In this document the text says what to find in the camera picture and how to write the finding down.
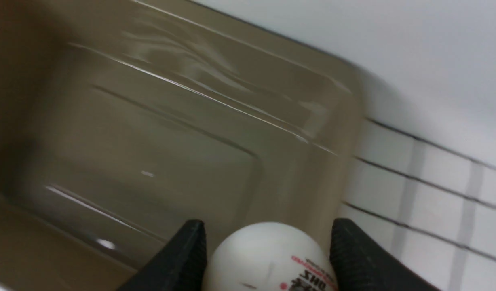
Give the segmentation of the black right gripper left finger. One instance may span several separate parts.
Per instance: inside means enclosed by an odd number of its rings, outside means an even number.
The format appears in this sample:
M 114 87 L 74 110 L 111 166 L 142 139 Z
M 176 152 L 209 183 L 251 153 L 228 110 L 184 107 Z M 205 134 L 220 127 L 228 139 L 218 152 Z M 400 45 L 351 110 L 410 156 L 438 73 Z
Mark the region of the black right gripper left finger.
M 199 291 L 207 267 L 204 222 L 186 221 L 172 239 L 119 291 Z

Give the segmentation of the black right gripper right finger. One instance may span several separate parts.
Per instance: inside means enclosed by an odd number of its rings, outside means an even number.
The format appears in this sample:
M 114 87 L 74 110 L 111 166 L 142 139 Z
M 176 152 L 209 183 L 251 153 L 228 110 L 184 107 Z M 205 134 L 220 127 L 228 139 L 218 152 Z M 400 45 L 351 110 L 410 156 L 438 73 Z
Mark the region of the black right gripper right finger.
M 330 262 L 341 291 L 438 290 L 347 218 L 333 222 Z

